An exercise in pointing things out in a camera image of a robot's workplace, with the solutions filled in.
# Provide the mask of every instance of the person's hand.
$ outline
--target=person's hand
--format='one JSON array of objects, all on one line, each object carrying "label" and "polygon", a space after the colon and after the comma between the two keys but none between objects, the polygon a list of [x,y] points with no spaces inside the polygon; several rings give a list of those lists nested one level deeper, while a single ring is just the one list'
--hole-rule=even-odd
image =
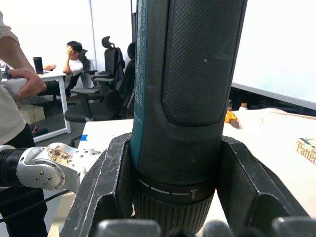
[{"label": "person's hand", "polygon": [[19,78],[26,78],[28,80],[25,86],[18,92],[19,98],[36,96],[40,92],[46,91],[46,84],[34,70],[26,68],[11,69],[9,70],[9,73],[18,76]]},{"label": "person's hand", "polygon": [[68,46],[68,47],[67,47],[67,55],[70,56],[70,55],[72,55],[73,53],[74,53],[73,48],[72,48],[71,46]]}]

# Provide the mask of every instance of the white line marking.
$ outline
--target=white line marking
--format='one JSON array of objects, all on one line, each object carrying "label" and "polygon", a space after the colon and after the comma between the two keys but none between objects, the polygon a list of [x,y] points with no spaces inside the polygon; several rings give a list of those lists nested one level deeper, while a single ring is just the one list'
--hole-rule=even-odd
[{"label": "white line marking", "polygon": [[149,188],[148,184],[145,184],[143,181],[141,181],[140,179],[138,179],[139,182],[141,182],[143,185],[145,185],[147,188]]},{"label": "white line marking", "polygon": [[155,191],[157,191],[157,192],[163,193],[163,194],[170,194],[169,192],[165,192],[165,191],[163,191],[163,190],[155,189],[155,188],[153,188],[153,187],[151,187],[151,189],[152,189],[152,190],[155,190]]},{"label": "white line marking", "polygon": [[178,194],[178,193],[172,193],[172,195],[189,195],[189,194]]}]

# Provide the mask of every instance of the chair headrest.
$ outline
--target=chair headrest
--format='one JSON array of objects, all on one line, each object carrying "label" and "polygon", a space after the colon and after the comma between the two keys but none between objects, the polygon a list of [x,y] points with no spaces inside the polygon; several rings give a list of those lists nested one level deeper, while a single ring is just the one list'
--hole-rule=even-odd
[{"label": "chair headrest", "polygon": [[109,42],[110,36],[106,36],[102,39],[101,43],[103,45],[103,47],[105,48],[114,48],[115,45],[111,42]]},{"label": "chair headrest", "polygon": [[130,59],[135,58],[135,42],[129,44],[128,49],[127,49],[127,54]]}]

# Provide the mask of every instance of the person's arm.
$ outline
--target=person's arm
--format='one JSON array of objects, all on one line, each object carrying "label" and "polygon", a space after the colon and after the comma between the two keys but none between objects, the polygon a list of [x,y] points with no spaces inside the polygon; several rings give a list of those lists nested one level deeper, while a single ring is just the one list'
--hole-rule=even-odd
[{"label": "person's arm", "polygon": [[70,66],[69,66],[69,60],[70,60],[70,55],[73,52],[73,48],[72,47],[67,47],[67,60],[66,63],[64,65],[64,73],[66,74],[72,74],[73,71],[71,71]]},{"label": "person's arm", "polygon": [[26,59],[18,38],[11,32],[11,28],[4,25],[3,15],[0,12],[0,59],[16,69],[9,73],[26,78],[28,82],[18,92],[20,98],[27,98],[39,94],[46,89],[46,85],[35,73],[33,67]]}]

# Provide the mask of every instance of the chair armrest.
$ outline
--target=chair armrest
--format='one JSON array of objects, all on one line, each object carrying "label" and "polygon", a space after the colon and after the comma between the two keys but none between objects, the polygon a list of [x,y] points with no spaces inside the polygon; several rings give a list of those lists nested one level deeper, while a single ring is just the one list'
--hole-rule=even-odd
[{"label": "chair armrest", "polygon": [[99,92],[98,89],[85,89],[85,88],[74,88],[70,90],[71,93],[78,95],[91,95]]},{"label": "chair armrest", "polygon": [[96,78],[108,78],[108,79],[111,79],[111,78],[114,78],[113,75],[110,75],[110,74],[106,74],[106,75],[93,75],[91,76],[91,80],[95,80]]},{"label": "chair armrest", "polygon": [[90,75],[94,75],[97,70],[93,70],[93,71],[83,71],[84,73],[89,73]]},{"label": "chair armrest", "polygon": [[95,78],[94,81],[97,81],[97,82],[113,82],[114,78]]}]

